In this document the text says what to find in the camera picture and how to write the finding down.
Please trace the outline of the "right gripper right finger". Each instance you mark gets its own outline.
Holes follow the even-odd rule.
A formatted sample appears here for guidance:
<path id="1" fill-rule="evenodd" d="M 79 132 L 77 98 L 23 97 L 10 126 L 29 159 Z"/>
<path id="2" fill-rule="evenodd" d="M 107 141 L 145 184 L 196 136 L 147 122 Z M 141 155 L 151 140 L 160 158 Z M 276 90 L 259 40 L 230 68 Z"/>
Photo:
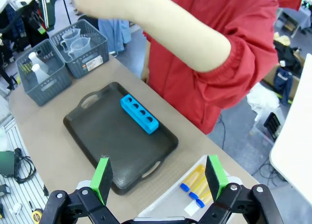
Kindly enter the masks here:
<path id="1" fill-rule="evenodd" d="M 217 155 L 207 156 L 205 176 L 214 202 L 199 224 L 225 224 L 232 214 L 242 214 L 248 224 L 284 223 L 270 189 L 230 183 Z"/>

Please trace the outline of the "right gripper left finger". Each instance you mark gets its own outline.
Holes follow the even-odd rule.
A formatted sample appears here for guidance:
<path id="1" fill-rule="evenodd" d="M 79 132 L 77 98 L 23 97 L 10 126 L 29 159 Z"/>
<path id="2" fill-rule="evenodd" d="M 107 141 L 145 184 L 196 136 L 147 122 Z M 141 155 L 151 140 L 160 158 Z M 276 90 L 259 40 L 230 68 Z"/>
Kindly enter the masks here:
<path id="1" fill-rule="evenodd" d="M 119 221 L 106 206 L 113 181 L 110 158 L 102 157 L 89 186 L 68 194 L 53 191 L 40 220 L 41 224 L 75 224 L 87 217 L 93 224 L 118 224 Z"/>

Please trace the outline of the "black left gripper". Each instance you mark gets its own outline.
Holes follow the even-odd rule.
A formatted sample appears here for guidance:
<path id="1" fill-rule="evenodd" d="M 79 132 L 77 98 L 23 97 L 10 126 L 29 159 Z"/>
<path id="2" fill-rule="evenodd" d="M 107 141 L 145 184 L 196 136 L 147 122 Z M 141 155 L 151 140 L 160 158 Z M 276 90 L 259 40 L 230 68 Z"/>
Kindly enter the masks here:
<path id="1" fill-rule="evenodd" d="M 54 29 L 55 17 L 55 3 L 57 0 L 40 0 L 40 12 L 43 18 L 43 25 L 47 31 Z"/>

